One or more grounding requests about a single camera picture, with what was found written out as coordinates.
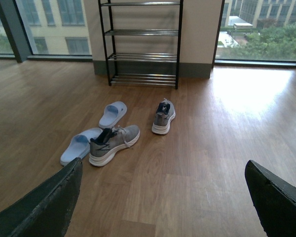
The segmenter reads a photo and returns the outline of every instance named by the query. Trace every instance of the sneaker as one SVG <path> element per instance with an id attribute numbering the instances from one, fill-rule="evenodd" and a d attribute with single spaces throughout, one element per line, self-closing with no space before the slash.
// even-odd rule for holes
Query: sneaker
<path id="1" fill-rule="evenodd" d="M 119 150 L 133 146 L 140 136 L 138 126 L 105 128 L 96 139 L 90 140 L 89 162 L 94 166 L 109 163 Z"/>
<path id="2" fill-rule="evenodd" d="M 170 130 L 170 123 L 175 118 L 176 111 L 171 101 L 164 99 L 159 104 L 152 125 L 152 132 L 156 134 L 167 134 Z"/>

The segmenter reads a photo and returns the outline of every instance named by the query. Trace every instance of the shoe rack shelf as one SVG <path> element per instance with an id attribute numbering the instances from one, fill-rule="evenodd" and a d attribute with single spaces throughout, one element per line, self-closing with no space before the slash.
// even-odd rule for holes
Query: shoe rack shelf
<path id="1" fill-rule="evenodd" d="M 179 82 L 179 64 L 180 64 L 180 48 L 181 48 L 181 28 L 182 28 L 182 14 L 183 14 L 183 0 L 179 1 L 153 1 L 153 2 L 111 2 L 111 0 L 106 0 L 107 2 L 99 4 L 100 21 L 103 35 L 104 53 L 106 59 L 106 68 L 109 85 L 112 83 L 118 84 L 145 84 L 145 85 L 160 85 L 160 86 L 171 86 L 178 89 Z M 121 6 L 156 6 L 156 7 L 167 7 L 167 6 L 177 6 L 179 9 L 179 19 L 177 29 L 115 29 L 113 25 L 113 7 Z M 109 24 L 105 29 L 102 8 L 108 8 L 109 14 Z M 116 41 L 118 37 L 122 36 L 138 36 L 138 37 L 149 37 L 149 36 L 161 36 L 161 37 L 177 37 L 177 45 L 175 53 L 125 53 L 119 52 L 116 48 Z M 108 38 L 111 38 L 110 44 L 112 48 L 112 53 L 108 53 Z M 124 68 L 123 72 L 120 73 L 119 62 L 128 63 L 146 63 L 151 62 L 154 65 L 161 65 L 166 63 L 166 65 L 172 65 L 174 70 L 169 70 L 172 73 L 161 74 L 158 71 L 155 73 L 148 74 L 137 74 L 137 73 L 127 73 L 127 67 Z"/>

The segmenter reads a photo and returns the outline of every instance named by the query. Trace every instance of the slipper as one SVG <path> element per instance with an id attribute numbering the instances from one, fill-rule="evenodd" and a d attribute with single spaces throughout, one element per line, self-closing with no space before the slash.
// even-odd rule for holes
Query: slipper
<path id="1" fill-rule="evenodd" d="M 100 128 L 112 128 L 127 111 L 126 105 L 121 101 L 116 101 L 107 105 L 104 114 L 99 121 Z"/>
<path id="2" fill-rule="evenodd" d="M 83 159 L 90 152 L 90 139 L 96 139 L 101 133 L 102 129 L 95 127 L 74 136 L 60 157 L 60 164 L 65 166 L 77 157 Z"/>

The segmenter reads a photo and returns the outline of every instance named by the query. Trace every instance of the baseboard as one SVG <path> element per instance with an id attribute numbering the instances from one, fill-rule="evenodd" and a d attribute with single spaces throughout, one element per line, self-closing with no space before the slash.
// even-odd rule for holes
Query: baseboard
<path id="1" fill-rule="evenodd" d="M 94 73 L 106 75 L 105 61 L 93 61 Z M 153 63 L 153 62 L 118 62 L 116 67 L 120 73 L 126 71 L 135 74 L 173 74 L 175 63 Z M 110 61 L 110 72 L 114 72 L 115 64 Z M 180 77 L 184 78 L 210 78 L 212 64 L 205 63 L 180 63 Z"/>

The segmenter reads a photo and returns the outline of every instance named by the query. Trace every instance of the tree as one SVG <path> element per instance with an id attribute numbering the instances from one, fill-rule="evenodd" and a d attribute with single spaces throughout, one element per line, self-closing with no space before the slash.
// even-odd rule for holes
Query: tree
<path id="1" fill-rule="evenodd" d="M 221 54 L 223 59 L 296 61 L 296 24 L 269 27 L 247 35 L 248 42 L 229 47 Z"/>
<path id="2" fill-rule="evenodd" d="M 0 31 L 0 53 L 13 53 L 9 40 Z"/>

